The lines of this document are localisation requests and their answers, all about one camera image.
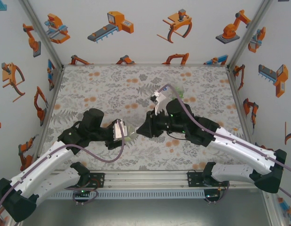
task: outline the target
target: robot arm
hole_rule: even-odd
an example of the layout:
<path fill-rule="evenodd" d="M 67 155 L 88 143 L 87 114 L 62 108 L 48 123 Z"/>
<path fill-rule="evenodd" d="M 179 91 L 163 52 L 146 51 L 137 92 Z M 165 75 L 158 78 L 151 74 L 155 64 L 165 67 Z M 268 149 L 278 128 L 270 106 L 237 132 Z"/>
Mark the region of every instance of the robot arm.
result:
<path fill-rule="evenodd" d="M 105 141 L 109 150 L 122 146 L 122 140 L 119 139 L 122 132 L 124 136 L 127 135 L 126 126 L 122 121 L 115 120 L 108 127 L 101 128 L 103 115 L 98 109 L 86 111 L 83 120 L 66 129 L 30 167 L 10 180 L 0 180 L 0 201 L 12 189 L 2 206 L 16 222 L 29 217 L 40 203 L 56 192 L 69 186 L 82 187 L 89 182 L 89 170 L 79 162 L 73 163 L 63 173 L 48 178 L 61 163 L 80 151 L 72 145 L 87 147 L 91 141 Z"/>
<path fill-rule="evenodd" d="M 156 104 L 156 109 L 146 114 L 145 122 L 137 129 L 137 133 L 153 138 L 160 136 L 164 131 L 168 133 L 182 133 L 193 144 L 204 147 L 220 149 L 237 159 L 245 162 L 245 165 L 221 165 L 209 162 L 203 172 L 203 178 L 207 181 L 243 181 L 255 184 L 259 189 L 277 193 L 283 173 L 283 168 L 269 158 L 285 163 L 286 152 L 278 149 L 273 152 L 252 145 L 226 131 L 217 123 L 203 117 L 194 116 L 190 106 L 185 104 L 192 117 L 213 134 L 204 131 L 197 126 L 186 114 L 177 99 L 166 105 L 166 112 L 162 110 L 164 100 L 167 98 L 160 92 L 155 92 L 151 100 Z M 264 153 L 263 157 L 254 150 Z"/>

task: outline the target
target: floral tablecloth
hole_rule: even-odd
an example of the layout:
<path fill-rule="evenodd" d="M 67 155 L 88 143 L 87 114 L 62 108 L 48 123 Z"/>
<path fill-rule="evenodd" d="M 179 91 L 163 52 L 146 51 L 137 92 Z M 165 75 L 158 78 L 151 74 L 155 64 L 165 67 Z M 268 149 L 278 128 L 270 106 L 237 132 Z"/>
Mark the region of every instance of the floral tablecloth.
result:
<path fill-rule="evenodd" d="M 150 95 L 167 83 L 183 87 L 183 100 L 195 115 L 216 121 L 234 135 L 243 137 L 225 67 L 67 66 L 42 153 L 90 108 L 105 113 L 103 127 L 116 118 L 140 126 L 146 112 L 154 107 Z M 172 135 L 183 138 L 181 134 Z M 104 142 L 91 142 L 88 149 L 107 160 L 114 159 L 120 150 L 109 151 Z M 100 162 L 81 151 L 64 162 L 59 170 L 76 161 L 90 170 L 200 170 L 208 161 L 240 163 L 222 151 L 173 139 L 166 133 L 153 139 L 141 135 L 134 137 L 114 163 Z"/>

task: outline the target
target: robot arm sticker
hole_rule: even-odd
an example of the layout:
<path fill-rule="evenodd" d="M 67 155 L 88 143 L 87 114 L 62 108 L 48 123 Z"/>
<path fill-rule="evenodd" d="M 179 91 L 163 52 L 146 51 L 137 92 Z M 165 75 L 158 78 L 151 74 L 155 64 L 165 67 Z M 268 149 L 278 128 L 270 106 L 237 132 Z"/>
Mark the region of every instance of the robot arm sticker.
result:
<path fill-rule="evenodd" d="M 52 42 L 61 44 L 70 38 L 68 27 L 63 25 L 61 19 L 56 15 L 49 13 L 48 20 L 44 24 L 48 27 L 46 34 Z"/>
<path fill-rule="evenodd" d="M 166 41 L 169 41 L 170 43 L 173 43 L 173 41 L 172 41 L 172 34 L 173 33 L 181 36 L 182 38 L 186 38 L 187 35 L 189 34 L 189 32 L 191 31 L 191 28 L 192 28 L 192 22 L 191 22 L 192 18 L 186 14 L 186 10 L 181 9 L 177 13 L 170 15 L 168 17 L 168 19 L 171 20 L 172 23 L 170 23 L 166 20 L 163 20 L 163 22 L 167 23 L 170 26 L 167 38 L 164 38 L 163 36 L 161 36 L 159 34 L 157 34 L 157 36 L 159 36 L 160 38 L 162 38 Z M 176 30 L 178 30 L 180 27 L 182 27 L 184 25 L 188 26 L 188 28 L 184 34 L 180 34 L 180 33 L 176 32 Z"/>
<path fill-rule="evenodd" d="M 234 23 L 228 24 L 224 28 L 224 33 L 215 37 L 218 41 L 227 44 L 229 42 L 239 39 L 240 37 L 236 34 L 236 31 L 239 27 L 240 22 L 244 22 L 246 24 L 246 28 L 251 22 L 251 20 L 244 15 L 244 10 L 240 10 L 238 13 L 236 13 L 235 17 L 236 19 Z"/>
<path fill-rule="evenodd" d="M 34 28 L 32 26 L 26 26 L 25 24 L 23 24 L 23 31 L 26 32 L 29 37 L 28 43 L 29 43 L 29 46 L 32 48 L 33 57 L 40 56 L 41 55 L 41 42 L 36 41 L 33 35 L 31 34 L 31 31 L 34 31 Z"/>

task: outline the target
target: purple cable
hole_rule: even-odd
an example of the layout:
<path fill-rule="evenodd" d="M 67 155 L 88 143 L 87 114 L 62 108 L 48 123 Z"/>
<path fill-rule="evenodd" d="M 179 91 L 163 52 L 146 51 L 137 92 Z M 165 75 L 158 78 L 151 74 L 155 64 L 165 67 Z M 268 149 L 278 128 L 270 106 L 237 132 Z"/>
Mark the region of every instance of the purple cable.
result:
<path fill-rule="evenodd" d="M 288 197 L 291 198 L 291 194 L 285 191 L 283 188 L 280 187 L 279 190 L 281 190 L 283 193 L 285 193 Z"/>
<path fill-rule="evenodd" d="M 87 149 L 81 147 L 81 146 L 78 146 L 78 145 L 73 145 L 73 144 L 69 144 L 69 145 L 63 145 L 55 150 L 53 150 L 49 156 L 52 156 L 53 154 L 55 154 L 56 152 L 60 151 L 61 149 L 63 148 L 66 148 L 66 147 L 76 147 L 80 150 L 83 150 L 85 152 L 87 152 L 89 155 L 93 156 L 94 158 L 98 159 L 99 161 L 102 161 L 102 162 L 105 162 L 105 163 L 111 163 L 111 162 L 115 162 L 117 161 L 121 154 L 123 153 L 123 149 L 124 149 L 124 146 L 125 146 L 125 135 L 124 135 L 124 132 L 122 130 L 122 127 L 121 127 L 121 124 L 120 124 L 120 121 L 117 120 L 117 123 L 119 125 L 119 128 L 120 128 L 120 133 L 121 133 L 121 136 L 122 136 L 122 144 L 121 144 L 121 149 L 120 149 L 120 152 L 118 154 L 118 156 L 113 159 L 113 160 L 104 160 L 102 158 L 99 158 L 98 156 L 94 155 L 92 152 L 88 151 Z M 40 164 L 42 164 L 45 160 L 47 159 L 47 156 L 45 156 L 43 159 L 41 159 L 36 165 L 34 165 L 33 167 L 31 167 L 31 169 L 29 169 L 22 177 L 21 177 L 21 180 L 24 180 L 31 172 L 33 172 Z M 14 190 L 15 187 L 17 187 L 18 185 L 20 184 L 20 181 L 17 181 L 4 195 L 3 197 L 1 198 L 0 200 L 0 207 L 1 205 L 3 204 L 4 200 L 6 199 L 6 197 L 11 193 L 12 190 Z"/>
<path fill-rule="evenodd" d="M 197 122 L 197 121 L 192 117 L 192 115 L 190 114 L 190 112 L 187 110 L 187 108 L 186 108 L 186 106 L 184 105 L 182 99 L 180 98 L 180 95 L 178 94 L 178 92 L 175 90 L 175 88 L 174 88 L 172 85 L 166 84 L 166 85 L 164 85 L 161 89 L 159 89 L 158 92 L 161 92 L 161 91 L 162 91 L 164 88 L 166 88 L 166 87 L 170 87 L 170 88 L 172 89 L 172 91 L 173 91 L 173 92 L 175 93 L 175 95 L 177 96 L 178 101 L 179 101 L 180 105 L 182 106 L 182 108 L 184 109 L 184 111 L 185 111 L 185 113 L 187 114 L 187 116 L 188 116 L 188 117 L 189 117 L 189 118 L 190 118 L 190 119 L 191 119 L 191 120 L 192 120 L 192 121 L 193 121 L 193 122 L 194 122 L 194 123 L 195 123 L 199 128 L 203 129 L 204 131 L 206 131 L 206 132 L 208 132 L 208 133 L 210 133 L 210 134 L 212 134 L 212 135 L 214 135 L 214 136 L 218 136 L 218 137 L 221 137 L 221 138 L 224 138 L 224 139 L 230 140 L 230 141 L 234 141 L 233 138 L 230 138 L 230 137 L 224 136 L 224 135 L 222 135 L 222 134 L 215 133 L 215 132 L 213 132 L 213 131 L 207 129 L 206 127 L 202 126 L 199 122 Z M 253 148 L 253 147 L 251 147 L 251 146 L 248 146 L 248 145 L 246 145 L 246 144 L 244 144 L 244 143 L 242 143 L 242 142 L 236 141 L 236 143 L 239 144 L 239 145 L 241 145 L 241 146 L 244 146 L 244 147 L 246 147 L 246 148 L 248 148 L 248 149 L 250 149 L 250 150 L 252 150 L 252 151 L 254 151 L 254 152 L 258 153 L 258 154 L 260 154 L 261 156 L 263 156 L 263 157 L 266 158 L 266 159 L 270 159 L 270 161 L 273 161 L 274 163 L 276 163 L 276 164 L 282 166 L 283 168 L 286 168 L 288 171 L 291 172 L 291 167 L 286 166 L 285 164 L 283 164 L 283 163 L 277 161 L 276 159 L 273 159 L 273 158 L 271 158 L 271 157 L 268 157 L 268 156 L 267 156 L 266 154 L 264 154 L 263 152 L 261 152 L 261 151 L 259 151 L 259 150 L 256 150 L 255 148 Z M 282 188 L 279 188 L 279 189 L 280 189 L 282 192 L 284 192 L 286 195 L 288 195 L 289 197 L 291 197 L 291 194 L 289 194 L 287 191 L 285 191 L 285 190 L 282 189 Z"/>

